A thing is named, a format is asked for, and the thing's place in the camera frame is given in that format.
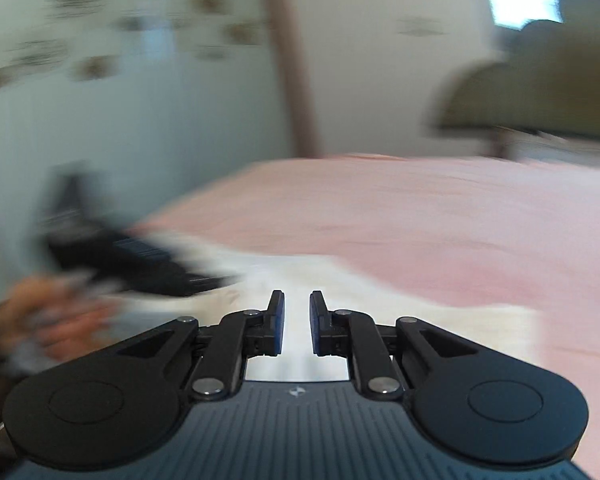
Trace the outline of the person's left hand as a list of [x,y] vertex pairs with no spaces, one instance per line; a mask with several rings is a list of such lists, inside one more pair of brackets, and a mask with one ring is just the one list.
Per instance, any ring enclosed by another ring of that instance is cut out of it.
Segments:
[[77,276],[26,278],[0,302],[0,370],[32,375],[109,346],[117,306]]

